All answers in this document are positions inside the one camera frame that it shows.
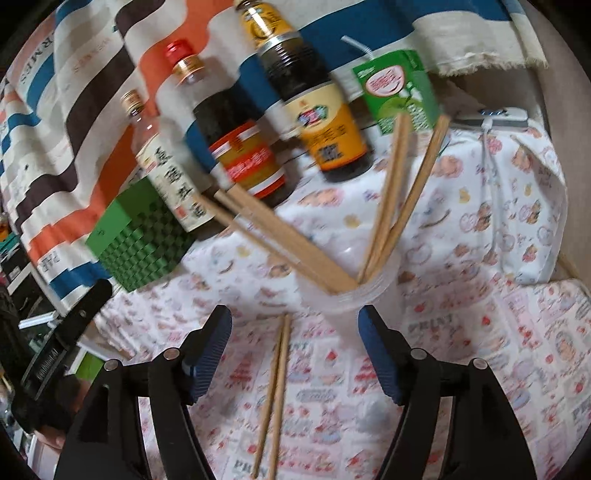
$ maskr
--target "white patterned cloth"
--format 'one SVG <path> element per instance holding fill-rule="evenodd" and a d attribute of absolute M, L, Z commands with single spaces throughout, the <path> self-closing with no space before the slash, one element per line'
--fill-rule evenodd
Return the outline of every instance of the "white patterned cloth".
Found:
<path fill-rule="evenodd" d="M 277 209 L 318 244 L 347 241 L 373 221 L 389 139 L 375 127 L 365 132 L 376 146 L 371 170 L 327 184 L 310 167 L 311 159 L 300 157 L 304 176 Z M 409 188 L 428 140 L 420 135 L 408 159 Z M 576 447 L 591 411 L 586 291 L 574 281 L 527 286 L 548 281 L 560 247 L 567 208 L 560 165 L 535 122 L 527 132 L 491 132 L 486 138 L 452 129 L 445 145 L 397 249 L 400 308 L 380 313 L 412 346 L 437 359 L 489 361 L 524 430 L 539 478 L 550 479 Z M 220 367 L 190 411 L 216 477 L 246 479 L 277 317 L 291 313 L 279 477 L 369 480 L 401 409 L 382 393 L 366 353 L 343 341 L 343 325 L 328 324 L 302 304 L 294 277 L 240 234 L 225 232 L 194 245 L 162 281 L 119 292 L 98 326 L 143 361 L 179 345 L 216 304 L 231 309 L 233 333 Z M 142 426 L 152 473 L 162 479 L 147 404 L 142 400 Z M 447 422 L 445 401 L 429 478 L 437 476 Z M 267 466 L 265 457 L 263 475 Z"/>

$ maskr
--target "plastic cup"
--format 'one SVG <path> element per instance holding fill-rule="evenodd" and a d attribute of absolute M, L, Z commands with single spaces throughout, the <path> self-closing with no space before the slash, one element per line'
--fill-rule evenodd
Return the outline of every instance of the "plastic cup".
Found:
<path fill-rule="evenodd" d="M 322 250 L 353 278 L 357 276 L 369 238 L 369 229 L 359 230 L 355 234 L 350 231 L 343 231 L 340 235 L 334 233 L 332 237 L 336 241 L 329 241 L 322 246 Z M 382 271 L 371 281 L 337 295 L 325 293 L 316 284 L 298 275 L 302 303 L 323 314 L 327 323 L 340 336 L 341 348 L 363 350 L 357 321 L 363 306 L 374 305 L 390 328 L 400 323 L 402 302 L 397 283 L 399 267 L 400 256 L 394 251 Z"/>

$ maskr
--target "vinegar bottle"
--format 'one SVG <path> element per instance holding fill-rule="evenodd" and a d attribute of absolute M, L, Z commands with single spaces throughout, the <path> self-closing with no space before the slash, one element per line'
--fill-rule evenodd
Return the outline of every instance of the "vinegar bottle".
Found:
<path fill-rule="evenodd" d="M 163 201 L 187 232 L 205 240 L 224 230 L 199 203 L 199 192 L 212 201 L 217 188 L 183 142 L 172 142 L 165 122 L 144 110 L 138 92 L 130 90 L 121 103 L 134 127 L 131 148 Z"/>
<path fill-rule="evenodd" d="M 328 181 L 354 178 L 372 164 L 349 106 L 318 52 L 260 0 L 235 0 L 267 78 Z"/>

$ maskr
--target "white cable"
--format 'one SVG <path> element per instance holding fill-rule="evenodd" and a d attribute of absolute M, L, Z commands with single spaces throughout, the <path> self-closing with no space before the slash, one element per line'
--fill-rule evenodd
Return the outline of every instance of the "white cable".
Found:
<path fill-rule="evenodd" d="M 369 48 L 367 45 L 363 45 L 362 43 L 358 42 L 357 40 L 352 39 L 351 37 L 348 37 L 347 35 L 343 35 L 340 39 L 342 41 L 344 41 L 345 43 L 348 43 L 352 47 L 355 47 L 358 50 L 361 50 L 368 59 L 370 59 L 370 60 L 375 59 L 374 51 L 371 48 Z"/>
<path fill-rule="evenodd" d="M 493 160 L 491 156 L 491 151 L 488 148 L 488 134 L 492 129 L 492 118 L 487 116 L 483 121 L 482 125 L 482 146 L 484 148 L 484 164 L 487 170 L 490 170 L 491 173 L 494 173 L 494 178 L 490 181 L 491 187 L 491 226 L 492 226 L 492 243 L 489 252 L 495 253 L 496 250 L 496 224 L 498 223 L 499 217 L 499 198 L 497 195 L 497 186 L 496 186 L 496 176 L 498 175 L 498 168 L 496 167 L 496 162 Z"/>

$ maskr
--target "bottle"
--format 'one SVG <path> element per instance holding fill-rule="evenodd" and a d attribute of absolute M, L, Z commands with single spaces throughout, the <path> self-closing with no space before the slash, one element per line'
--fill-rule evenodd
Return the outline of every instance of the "bottle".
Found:
<path fill-rule="evenodd" d="M 367 146 L 318 52 L 272 5 L 234 0 L 234 7 L 324 178 L 344 181 L 368 170 L 372 160 Z"/>
<path fill-rule="evenodd" d="M 218 80 L 208 75 L 186 40 L 169 44 L 166 56 L 187 98 L 197 102 L 203 89 L 217 89 Z M 271 208 L 287 199 L 291 191 L 285 182 L 285 170 L 277 164 L 256 122 L 230 92 L 222 90 L 203 99 L 193 109 L 193 115 L 210 152 L 232 181 Z"/>
<path fill-rule="evenodd" d="M 174 127 L 148 114 L 135 90 L 124 94 L 121 104 L 134 127 L 131 148 L 135 158 L 179 223 L 200 241 L 222 232 L 225 227 L 199 204 L 195 195 L 197 191 L 215 201 L 217 188 L 184 142 L 172 141 Z"/>

